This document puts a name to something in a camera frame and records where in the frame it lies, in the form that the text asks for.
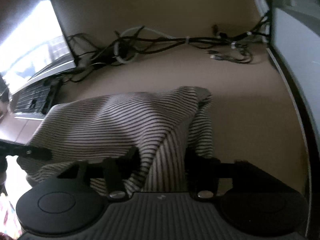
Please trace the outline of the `right curved monitor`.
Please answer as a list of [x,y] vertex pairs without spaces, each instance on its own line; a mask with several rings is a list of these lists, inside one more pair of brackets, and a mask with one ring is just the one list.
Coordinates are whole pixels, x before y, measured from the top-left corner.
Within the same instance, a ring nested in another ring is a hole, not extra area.
[[319,0],[270,0],[271,46],[284,64],[309,139],[310,196],[319,202]]

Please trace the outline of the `left computer monitor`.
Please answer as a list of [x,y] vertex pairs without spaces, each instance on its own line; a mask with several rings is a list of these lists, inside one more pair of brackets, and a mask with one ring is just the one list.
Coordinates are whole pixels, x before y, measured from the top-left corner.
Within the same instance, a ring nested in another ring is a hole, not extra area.
[[75,67],[51,0],[1,0],[1,77],[11,94]]

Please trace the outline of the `black keyboard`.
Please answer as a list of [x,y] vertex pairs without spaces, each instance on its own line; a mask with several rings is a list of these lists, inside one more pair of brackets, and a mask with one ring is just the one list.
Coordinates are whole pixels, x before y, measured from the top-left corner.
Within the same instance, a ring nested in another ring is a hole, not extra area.
[[54,104],[55,97],[62,86],[62,78],[49,77],[37,81],[18,93],[13,108],[16,118],[42,120]]

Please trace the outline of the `striped white black garment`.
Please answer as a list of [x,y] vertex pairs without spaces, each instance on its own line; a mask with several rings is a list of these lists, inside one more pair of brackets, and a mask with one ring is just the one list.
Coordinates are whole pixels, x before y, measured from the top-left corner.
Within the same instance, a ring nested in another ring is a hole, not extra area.
[[213,156],[211,101],[205,88],[178,87],[55,105],[29,140],[51,150],[52,159],[17,163],[36,185],[76,161],[96,164],[136,147],[142,163],[123,181],[127,193],[183,191],[185,155]]

